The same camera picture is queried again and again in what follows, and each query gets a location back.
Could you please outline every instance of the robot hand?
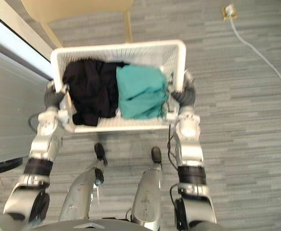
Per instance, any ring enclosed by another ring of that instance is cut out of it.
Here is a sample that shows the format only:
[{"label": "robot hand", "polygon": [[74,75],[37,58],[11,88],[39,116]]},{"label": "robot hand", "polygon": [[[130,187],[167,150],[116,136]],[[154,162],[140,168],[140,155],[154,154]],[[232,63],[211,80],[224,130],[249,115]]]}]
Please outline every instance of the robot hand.
[{"label": "robot hand", "polygon": [[57,93],[54,88],[54,81],[51,81],[47,85],[44,94],[44,104],[46,109],[50,107],[59,109],[60,102],[63,100],[68,90],[69,90],[69,86],[64,85],[63,88]]},{"label": "robot hand", "polygon": [[194,107],[196,92],[194,88],[194,79],[188,70],[185,71],[185,87],[183,92],[173,91],[171,96],[180,104],[180,108],[186,106]]}]

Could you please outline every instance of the laundry basket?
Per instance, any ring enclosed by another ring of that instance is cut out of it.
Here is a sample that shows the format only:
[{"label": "laundry basket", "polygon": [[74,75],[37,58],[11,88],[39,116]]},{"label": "laundry basket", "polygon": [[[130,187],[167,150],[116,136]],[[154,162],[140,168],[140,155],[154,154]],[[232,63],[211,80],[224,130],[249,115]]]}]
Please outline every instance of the laundry basket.
[{"label": "laundry basket", "polygon": [[[186,47],[180,40],[56,49],[51,54],[51,66],[57,92],[63,86],[62,77],[66,66],[70,62],[85,58],[158,67],[166,75],[168,83],[174,90],[182,91],[183,88]],[[175,117],[178,114],[179,105],[169,96],[165,109],[168,112],[167,117]],[[74,125],[73,113],[75,113],[75,108],[67,94],[60,104],[59,115],[65,115],[65,129],[70,132],[156,130],[168,128],[169,125],[167,117],[135,120],[124,119],[119,115],[114,118],[101,118],[97,127]]]}]

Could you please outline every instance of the electrical outlet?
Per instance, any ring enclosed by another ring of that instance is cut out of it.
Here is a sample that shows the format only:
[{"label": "electrical outlet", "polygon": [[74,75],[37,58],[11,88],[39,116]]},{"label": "electrical outlet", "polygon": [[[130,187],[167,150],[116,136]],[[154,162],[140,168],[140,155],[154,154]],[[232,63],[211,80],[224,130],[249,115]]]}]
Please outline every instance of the electrical outlet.
[{"label": "electrical outlet", "polygon": [[237,11],[236,11],[234,5],[230,4],[228,6],[223,7],[222,8],[222,16],[223,16],[224,20],[230,19],[230,17],[237,18],[238,15],[237,15]]}]

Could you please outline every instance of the teal cloth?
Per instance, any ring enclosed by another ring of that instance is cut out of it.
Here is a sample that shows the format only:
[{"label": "teal cloth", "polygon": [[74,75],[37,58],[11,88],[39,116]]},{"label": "teal cloth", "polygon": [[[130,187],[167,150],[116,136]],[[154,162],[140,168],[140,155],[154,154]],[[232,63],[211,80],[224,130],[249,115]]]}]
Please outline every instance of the teal cloth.
[{"label": "teal cloth", "polygon": [[167,80],[158,69],[148,66],[117,67],[119,108],[127,119],[150,119],[165,115]]}]

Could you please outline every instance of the chair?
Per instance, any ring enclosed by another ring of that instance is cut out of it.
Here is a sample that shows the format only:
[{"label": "chair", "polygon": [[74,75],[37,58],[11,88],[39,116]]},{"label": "chair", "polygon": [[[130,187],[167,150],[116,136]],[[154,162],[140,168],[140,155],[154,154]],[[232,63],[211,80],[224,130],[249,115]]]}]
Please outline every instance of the chair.
[{"label": "chair", "polygon": [[57,47],[62,44],[49,23],[75,15],[96,12],[123,12],[125,22],[125,42],[132,42],[129,9],[133,0],[21,0],[28,14],[41,23],[48,37]]}]

